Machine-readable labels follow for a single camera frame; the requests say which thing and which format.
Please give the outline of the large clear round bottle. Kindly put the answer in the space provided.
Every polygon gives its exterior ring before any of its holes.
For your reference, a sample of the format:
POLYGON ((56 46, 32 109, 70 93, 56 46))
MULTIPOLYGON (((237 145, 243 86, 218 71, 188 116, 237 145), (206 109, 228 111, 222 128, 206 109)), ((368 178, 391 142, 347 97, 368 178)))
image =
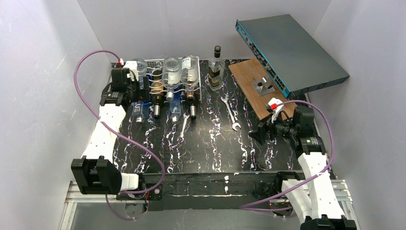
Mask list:
POLYGON ((141 65, 140 67, 138 67, 139 80, 141 77, 147 76, 147 63, 141 58, 135 58, 132 59, 132 61, 137 61, 141 65))

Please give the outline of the clear bottle white cap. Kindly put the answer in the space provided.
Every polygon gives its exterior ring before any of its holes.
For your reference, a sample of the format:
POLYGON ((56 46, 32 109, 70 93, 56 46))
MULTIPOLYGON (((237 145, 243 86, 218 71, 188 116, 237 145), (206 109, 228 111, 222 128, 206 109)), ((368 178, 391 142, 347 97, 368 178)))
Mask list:
POLYGON ((179 87, 181 76, 181 62, 179 58, 168 57, 164 59, 162 64, 162 83, 164 84, 167 93, 166 100, 173 101, 175 89, 179 87))

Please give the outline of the square bottle dark label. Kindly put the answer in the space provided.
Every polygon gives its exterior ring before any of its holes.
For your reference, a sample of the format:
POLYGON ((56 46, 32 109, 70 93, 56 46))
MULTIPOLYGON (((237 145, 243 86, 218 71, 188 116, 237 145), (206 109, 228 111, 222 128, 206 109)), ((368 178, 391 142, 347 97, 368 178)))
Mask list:
POLYGON ((214 47, 214 56, 209 59, 209 86, 212 91, 217 91, 223 86, 223 76, 225 70, 225 61, 221 58, 221 47, 214 47))

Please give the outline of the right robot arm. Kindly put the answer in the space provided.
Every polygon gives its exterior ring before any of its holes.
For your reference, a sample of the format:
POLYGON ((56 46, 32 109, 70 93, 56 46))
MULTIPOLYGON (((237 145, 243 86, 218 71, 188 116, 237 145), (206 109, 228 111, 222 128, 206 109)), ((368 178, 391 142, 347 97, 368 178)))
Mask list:
POLYGON ((272 114, 260 123, 253 135, 288 138, 295 150, 304 172, 301 180, 295 172, 278 172, 273 183, 265 191, 256 191, 256 196, 275 196, 282 193, 288 199, 287 207, 273 209, 275 216, 286 218, 296 215, 302 230, 355 230, 356 222, 348 219, 337 201, 337 197, 327 171, 327 151, 323 140, 316 134, 314 111, 310 107, 297 106, 291 119, 283 119, 284 111, 272 103, 272 114))

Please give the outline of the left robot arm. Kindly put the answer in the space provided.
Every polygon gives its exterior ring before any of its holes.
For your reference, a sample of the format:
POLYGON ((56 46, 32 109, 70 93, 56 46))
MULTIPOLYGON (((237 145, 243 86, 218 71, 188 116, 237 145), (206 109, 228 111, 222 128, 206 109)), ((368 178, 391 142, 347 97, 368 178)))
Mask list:
POLYGON ((117 133, 134 99, 139 99, 138 73, 131 68, 113 68, 99 102, 98 121, 90 142, 71 170, 82 194, 117 195, 139 187, 139 176, 120 172, 113 163, 117 133))

